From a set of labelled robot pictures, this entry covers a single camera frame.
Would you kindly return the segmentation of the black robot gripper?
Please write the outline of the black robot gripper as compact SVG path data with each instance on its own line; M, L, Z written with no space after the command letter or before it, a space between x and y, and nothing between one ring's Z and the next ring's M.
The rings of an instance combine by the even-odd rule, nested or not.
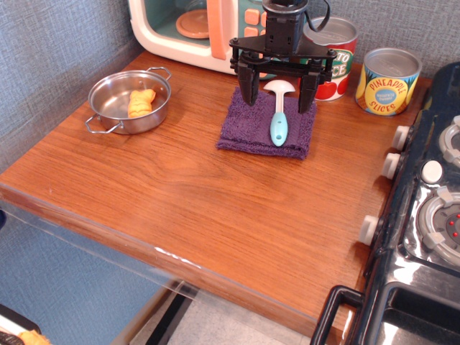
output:
M310 110L319 81L330 81L334 50L307 39L304 26L320 32L328 24L331 6L320 24L314 24L308 14L307 1L263 1L266 14L265 33L254 37L235 37L229 44L233 49L230 63L238 75L243 101L253 106L257 100L259 74L288 75L294 72L296 59L307 59L310 66L300 78L298 112Z

